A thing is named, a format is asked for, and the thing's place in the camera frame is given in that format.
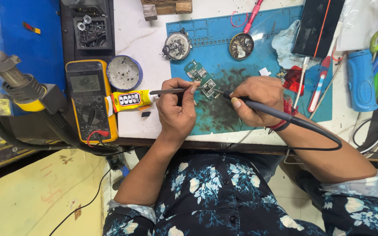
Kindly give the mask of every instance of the digital multimeter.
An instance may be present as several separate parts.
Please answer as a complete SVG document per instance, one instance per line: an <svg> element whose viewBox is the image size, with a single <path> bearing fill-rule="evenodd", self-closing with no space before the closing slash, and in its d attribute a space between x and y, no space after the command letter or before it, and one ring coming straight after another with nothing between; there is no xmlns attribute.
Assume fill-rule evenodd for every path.
<svg viewBox="0 0 378 236"><path fill-rule="evenodd" d="M118 138L116 116L108 117L106 96L112 94L106 75L106 62L102 60L71 61L65 66L67 86L70 91L78 134L83 142L93 131L108 131L103 142ZM89 143L99 143L98 134L93 134Z"/></svg>

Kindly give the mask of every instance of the blue silicone repair mat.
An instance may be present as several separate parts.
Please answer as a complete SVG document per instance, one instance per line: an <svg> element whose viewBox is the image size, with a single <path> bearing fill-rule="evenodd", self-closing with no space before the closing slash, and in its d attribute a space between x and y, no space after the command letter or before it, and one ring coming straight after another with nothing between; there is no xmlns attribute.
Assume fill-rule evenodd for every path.
<svg viewBox="0 0 378 236"><path fill-rule="evenodd" d="M255 40L253 53L244 60L236 60L229 53L229 44L232 37L243 31L244 26L236 28L230 23L230 16L204 18L189 21L167 23L167 34L177 32L182 28L189 34L192 50L188 57L181 61L170 61L171 76L190 81L184 67L192 59L200 62L223 90L234 90L244 80L251 76L259 76L259 70L266 67L276 77L281 67L277 62L276 51L271 42L281 30L286 30L295 21L301 18L303 6L280 8L260 11L253 21L250 35ZM246 14L233 16L235 25L244 22ZM305 76L304 95L300 97L299 112L306 117L310 116L307 107L319 79L320 66L307 70ZM323 90L326 90L332 79L332 64L325 79ZM296 93L285 91L285 95L295 100ZM201 92L195 93L197 112L196 126L191 135L210 134L211 132L226 133L256 129L247 126L239 120L231 102L222 97L209 100ZM322 101L313 121L332 120L332 88Z"/></svg>

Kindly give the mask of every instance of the cloth rag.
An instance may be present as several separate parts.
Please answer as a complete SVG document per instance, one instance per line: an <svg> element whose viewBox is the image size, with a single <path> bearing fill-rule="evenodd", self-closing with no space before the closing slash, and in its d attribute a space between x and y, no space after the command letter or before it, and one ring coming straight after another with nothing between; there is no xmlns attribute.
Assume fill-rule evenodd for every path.
<svg viewBox="0 0 378 236"><path fill-rule="evenodd" d="M278 64L284 69L291 69L293 66L298 66L300 68L303 67L304 57L295 56L291 53L295 34L299 26L300 20L294 21L288 29L281 30L281 32L272 40L272 47L278 54ZM320 59L311 59L308 68L313 67L320 62Z"/></svg>

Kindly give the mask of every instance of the hand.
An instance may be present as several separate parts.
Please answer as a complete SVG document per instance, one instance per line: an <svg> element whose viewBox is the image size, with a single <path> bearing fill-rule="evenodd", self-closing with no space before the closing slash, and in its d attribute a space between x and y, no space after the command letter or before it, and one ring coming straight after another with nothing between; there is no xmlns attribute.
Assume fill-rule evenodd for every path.
<svg viewBox="0 0 378 236"><path fill-rule="evenodd" d="M181 78L172 78L163 82L161 89L187 88L181 98L176 94L162 94L157 101L158 114L162 130L160 136L180 145L190 134L196 122L193 94L199 82L188 82Z"/></svg>
<svg viewBox="0 0 378 236"><path fill-rule="evenodd" d="M248 126L274 126L281 121L274 116L249 108L241 99L238 99L238 97L249 97L253 101L284 111L284 89L281 81L277 78L268 76L250 77L241 83L230 94L230 97L234 110Z"/></svg>

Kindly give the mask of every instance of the shirt sleeve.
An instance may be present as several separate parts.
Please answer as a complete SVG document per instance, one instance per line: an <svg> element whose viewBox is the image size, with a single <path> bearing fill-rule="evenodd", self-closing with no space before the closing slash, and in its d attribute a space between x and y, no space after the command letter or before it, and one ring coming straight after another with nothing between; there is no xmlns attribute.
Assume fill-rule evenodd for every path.
<svg viewBox="0 0 378 236"><path fill-rule="evenodd" d="M155 225L152 207L123 205L109 201L103 236L151 236Z"/></svg>
<svg viewBox="0 0 378 236"><path fill-rule="evenodd" d="M378 235L378 171L371 178L322 184L322 190L328 235Z"/></svg>

